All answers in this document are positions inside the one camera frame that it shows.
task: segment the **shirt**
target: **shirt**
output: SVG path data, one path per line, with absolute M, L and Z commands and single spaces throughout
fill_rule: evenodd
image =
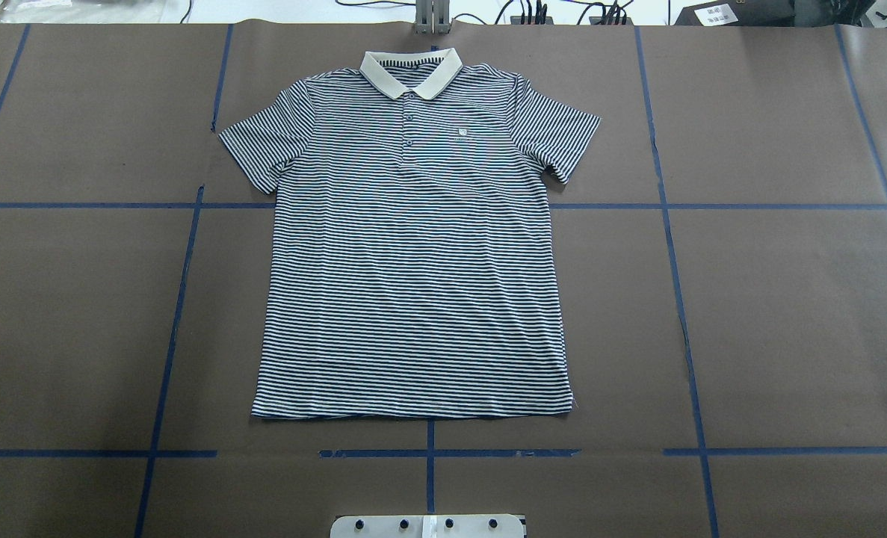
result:
M 599 123 L 453 49 L 366 52 L 221 132 L 276 191 L 263 418 L 572 408 L 546 168 Z

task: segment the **white bracket with holes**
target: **white bracket with holes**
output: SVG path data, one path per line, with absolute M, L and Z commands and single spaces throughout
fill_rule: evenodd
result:
M 343 516 L 330 538 L 525 538 L 525 521 L 511 514 Z

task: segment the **shirt collar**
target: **shirt collar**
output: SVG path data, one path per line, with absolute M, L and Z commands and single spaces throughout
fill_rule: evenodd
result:
M 389 74 L 384 69 L 384 66 L 380 64 L 382 61 L 421 61 L 421 59 L 429 58 L 439 59 L 440 64 L 416 88 L 408 88 L 403 85 L 402 82 L 393 78 L 393 75 Z M 434 96 L 438 96 L 440 92 L 450 85 L 450 82 L 453 82 L 453 79 L 457 77 L 461 68 L 463 68 L 463 62 L 460 61 L 460 56 L 457 55 L 456 49 L 416 52 L 416 54 L 408 55 L 392 54 L 392 52 L 364 52 L 364 62 L 360 64 L 361 75 L 368 79 L 374 85 L 374 88 L 390 99 L 397 99 L 406 92 L 412 91 L 427 101 L 433 99 Z

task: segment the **cable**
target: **cable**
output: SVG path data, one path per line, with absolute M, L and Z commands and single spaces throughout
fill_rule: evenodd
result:
M 583 4 L 583 2 L 573 2 L 573 4 Z M 576 26 L 579 26 L 579 24 L 583 22 L 583 17 L 586 16 L 586 11 L 589 11 L 590 7 L 593 7 L 593 6 L 601 7 L 603 9 L 603 17 L 606 16 L 606 7 L 607 7 L 606 4 L 603 4 L 601 2 L 593 2 L 591 4 L 586 4 L 586 9 L 583 10 L 583 13 L 579 14 L 579 20 L 576 21 Z
M 477 15 L 474 15 L 473 13 L 460 13 L 460 14 L 458 14 L 458 15 L 454 15 L 454 16 L 453 16 L 453 20 L 457 20 L 457 19 L 460 18 L 460 17 L 473 17 L 473 18 L 475 18 L 476 20 L 480 21 L 481 23 L 486 24 L 486 21 L 484 21 L 484 20 L 481 19 L 480 17 L 477 17 Z
M 506 7 L 509 7 L 509 4 L 512 4 L 514 0 L 506 0 L 506 3 L 500 10 L 500 14 L 497 15 L 497 20 L 493 24 L 500 24 L 500 19 L 502 18 L 502 14 L 504 14 Z
M 398 2 L 396 0 L 370 0 L 369 2 L 344 2 L 344 0 L 333 0 L 337 4 L 341 6 L 350 6 L 350 7 L 358 7 L 358 6 L 372 6 L 373 4 L 394 4 L 395 6 L 415 6 L 416 4 L 412 4 L 409 2 Z
M 181 17 L 181 22 L 177 24 L 184 24 L 187 22 L 188 17 L 191 16 L 191 7 L 194 7 L 194 0 L 188 0 L 188 10 L 184 12 L 184 16 Z

